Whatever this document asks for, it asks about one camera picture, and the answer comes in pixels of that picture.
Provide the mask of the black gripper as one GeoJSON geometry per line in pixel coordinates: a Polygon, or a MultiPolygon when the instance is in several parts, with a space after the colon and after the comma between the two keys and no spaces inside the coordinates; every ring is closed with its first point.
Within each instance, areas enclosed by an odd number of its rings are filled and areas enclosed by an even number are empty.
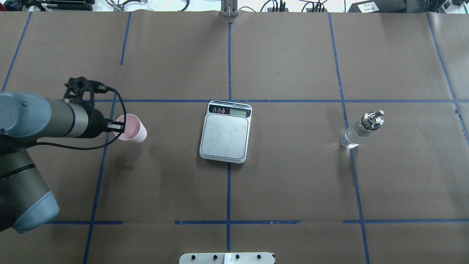
{"type": "Polygon", "coordinates": [[[85,138],[92,139],[98,137],[103,132],[124,131],[123,123],[112,122],[111,119],[105,118],[99,110],[92,110],[85,130],[85,138]]]}

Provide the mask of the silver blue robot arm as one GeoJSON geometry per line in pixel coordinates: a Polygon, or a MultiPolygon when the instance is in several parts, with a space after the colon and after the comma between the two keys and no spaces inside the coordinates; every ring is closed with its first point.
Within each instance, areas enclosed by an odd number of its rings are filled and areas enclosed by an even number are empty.
{"type": "Polygon", "coordinates": [[[126,120],[105,118],[94,100],[52,100],[29,92],[1,94],[1,231],[23,234],[60,212],[52,190],[37,169],[28,149],[66,145],[42,138],[92,139],[101,133],[121,136],[126,120]]]}

